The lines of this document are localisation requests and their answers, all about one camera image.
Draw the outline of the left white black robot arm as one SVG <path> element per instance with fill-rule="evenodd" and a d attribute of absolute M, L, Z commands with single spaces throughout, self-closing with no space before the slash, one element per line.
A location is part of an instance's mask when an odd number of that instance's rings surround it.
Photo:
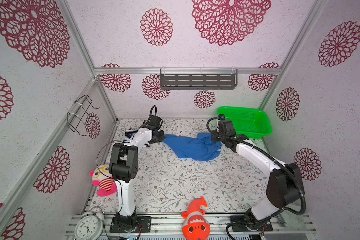
<path fill-rule="evenodd" d="M 146 143 L 159 143 L 165 139 L 162 124 L 160 117 L 150 115 L 132 138 L 116 142 L 112 147 L 109 167 L 117 185 L 119 207 L 112 218 L 110 233 L 132 232 L 138 226 L 134 180 L 139 170 L 139 150 Z"/>

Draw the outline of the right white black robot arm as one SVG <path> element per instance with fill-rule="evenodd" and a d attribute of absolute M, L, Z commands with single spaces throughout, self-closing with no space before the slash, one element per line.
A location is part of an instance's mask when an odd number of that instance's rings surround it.
<path fill-rule="evenodd" d="M 245 213 L 246 224 L 257 225 L 285 211 L 297 216 L 306 212 L 305 189 L 301 170 L 296 164 L 274 158 L 252 143 L 249 137 L 237 134 L 230 120 L 211 118 L 207 121 L 207 130 L 213 142 L 221 142 L 250 161 L 268 181 L 265 197 Z"/>

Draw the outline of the blue white striped tank top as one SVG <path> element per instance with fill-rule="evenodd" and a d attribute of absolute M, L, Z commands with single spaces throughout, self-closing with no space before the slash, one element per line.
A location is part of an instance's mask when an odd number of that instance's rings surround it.
<path fill-rule="evenodd" d="M 124 132 L 124 142 L 128 142 L 129 140 L 131 140 L 134 135 L 138 132 L 138 130 L 125 130 Z"/>

